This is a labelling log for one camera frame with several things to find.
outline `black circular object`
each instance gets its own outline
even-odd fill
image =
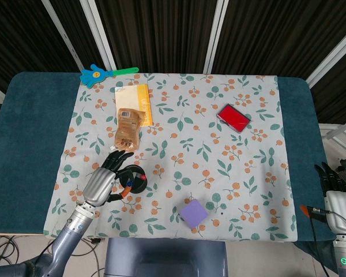
[[[123,169],[123,171],[126,169],[129,169],[134,175],[134,180],[133,180],[131,192],[132,193],[143,192],[146,189],[146,186],[148,185],[148,179],[145,175],[145,171],[140,166],[136,166],[135,164],[131,164],[129,166],[126,166]],[[121,182],[121,185],[125,188],[127,185],[127,182],[129,181],[129,175],[128,174],[122,174],[119,177],[119,180]]]

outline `robotic hand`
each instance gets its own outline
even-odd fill
[[[88,181],[83,195],[85,202],[77,204],[58,237],[52,241],[52,255],[45,250],[32,260],[21,264],[0,267],[0,277],[61,277],[73,250],[90,226],[95,208],[115,200],[121,200],[129,192],[142,192],[147,186],[143,169],[136,165],[126,166],[118,171],[122,163],[133,153],[114,151]],[[119,194],[110,194],[113,183],[120,179],[124,190]]]
[[[309,214],[324,216],[330,229],[337,235],[333,241],[339,276],[346,276],[346,184],[326,163],[315,165],[324,194],[325,208],[307,207]]]

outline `floor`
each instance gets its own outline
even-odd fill
[[[346,150],[333,141],[324,141],[328,163],[335,169],[341,158],[346,159]],[[49,240],[42,236],[15,238],[20,255],[18,262],[38,255]],[[264,276],[264,277],[324,277],[321,265],[309,254],[304,253],[292,243],[274,242],[227,242],[228,270],[230,277]],[[107,241],[101,242],[95,249],[99,267],[104,267]],[[81,242],[75,254],[86,253],[89,246]],[[93,253],[83,257],[72,257],[65,269],[65,277],[92,276],[96,271],[96,258]],[[329,271],[329,276],[337,275]]]

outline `blue hand-shaped toy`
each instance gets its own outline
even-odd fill
[[[115,71],[105,71],[104,69],[98,68],[96,65],[91,65],[92,70],[83,69],[82,75],[80,76],[81,82],[92,88],[96,83],[100,83],[105,80],[106,77],[112,77],[116,75],[132,74],[139,71],[138,68],[127,68]]]

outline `purple cube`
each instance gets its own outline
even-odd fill
[[[206,209],[196,199],[187,204],[179,214],[191,229],[198,226],[208,216]]]

